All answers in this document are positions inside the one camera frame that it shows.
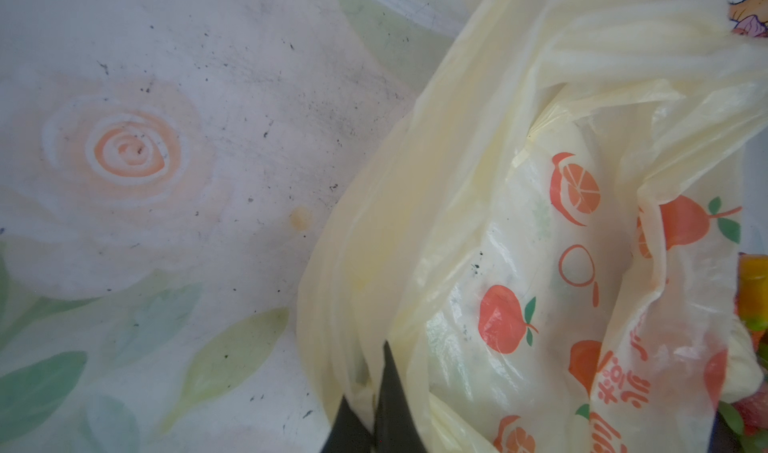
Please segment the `translucent yellowish plastic bag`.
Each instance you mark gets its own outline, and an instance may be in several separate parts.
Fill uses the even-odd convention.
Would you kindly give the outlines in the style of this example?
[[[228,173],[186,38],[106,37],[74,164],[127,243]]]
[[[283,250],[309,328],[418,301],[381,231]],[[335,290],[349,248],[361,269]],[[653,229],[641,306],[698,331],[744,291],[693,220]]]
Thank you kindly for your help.
[[[765,451],[766,137],[767,0],[479,0],[300,282],[329,433],[388,342],[427,452]]]

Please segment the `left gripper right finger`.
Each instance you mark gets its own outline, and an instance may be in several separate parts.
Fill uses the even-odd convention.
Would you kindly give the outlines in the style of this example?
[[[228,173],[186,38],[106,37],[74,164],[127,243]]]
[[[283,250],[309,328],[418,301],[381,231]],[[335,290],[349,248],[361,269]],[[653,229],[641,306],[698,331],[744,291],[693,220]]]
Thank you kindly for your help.
[[[380,453],[426,453],[388,342],[384,344],[384,360],[374,423],[374,450]]]

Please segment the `yellow fake banana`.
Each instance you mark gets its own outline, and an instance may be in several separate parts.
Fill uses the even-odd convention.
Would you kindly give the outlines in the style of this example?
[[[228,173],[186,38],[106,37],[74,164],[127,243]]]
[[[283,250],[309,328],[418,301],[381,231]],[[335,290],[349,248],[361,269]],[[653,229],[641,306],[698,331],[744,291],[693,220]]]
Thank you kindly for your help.
[[[738,315],[751,331],[767,329],[767,256],[741,254],[738,262]]]

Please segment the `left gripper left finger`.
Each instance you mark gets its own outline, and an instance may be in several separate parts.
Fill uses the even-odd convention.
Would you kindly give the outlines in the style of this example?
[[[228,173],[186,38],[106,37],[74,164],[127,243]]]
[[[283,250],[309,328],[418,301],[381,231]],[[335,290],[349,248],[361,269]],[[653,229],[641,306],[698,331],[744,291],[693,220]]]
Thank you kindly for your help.
[[[371,453],[373,435],[342,398],[331,431],[321,453]]]

